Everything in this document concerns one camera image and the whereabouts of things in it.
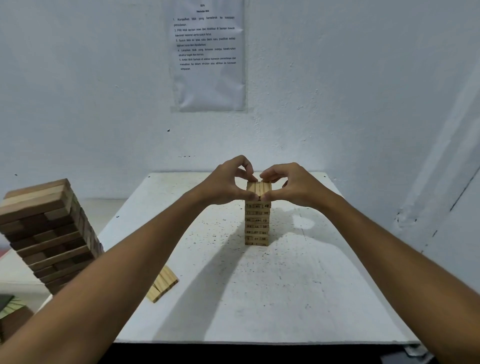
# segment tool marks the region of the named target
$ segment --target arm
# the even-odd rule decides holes
[[[260,177],[284,188],[264,201],[288,200],[322,212],[349,243],[389,303],[439,360],[480,362],[480,296],[323,186],[297,163]]]
[[[218,166],[72,280],[3,345],[0,363],[96,363],[195,218],[210,204],[258,199],[235,185],[235,176],[256,181],[252,174],[244,156]]]

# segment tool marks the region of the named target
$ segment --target white wall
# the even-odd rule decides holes
[[[247,6],[248,112],[175,113],[160,0],[0,3],[0,193],[297,161],[390,227],[480,49],[477,1]]]
[[[480,293],[480,173],[422,251]]]

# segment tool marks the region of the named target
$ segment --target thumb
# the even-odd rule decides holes
[[[237,188],[237,194],[239,200],[258,201],[260,199],[260,197],[255,192],[246,191],[241,188]]]
[[[271,190],[262,195],[262,201],[285,200],[285,189]]]

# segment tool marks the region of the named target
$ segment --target right hand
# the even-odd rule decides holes
[[[261,196],[262,201],[286,200],[293,204],[321,209],[338,196],[326,188],[298,163],[275,164],[260,174],[263,182],[277,182],[287,177],[281,189]]]

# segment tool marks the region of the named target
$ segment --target hand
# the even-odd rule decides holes
[[[264,170],[260,177],[263,182],[277,182],[288,177],[281,189],[268,191],[262,201],[286,200],[299,206],[321,209],[338,196],[308,173],[298,163],[275,164]]]
[[[220,164],[194,190],[209,205],[227,204],[233,200],[258,200],[256,193],[237,187],[235,177],[241,177],[252,182],[258,181],[253,176],[253,168],[248,159],[244,156],[238,156]]]

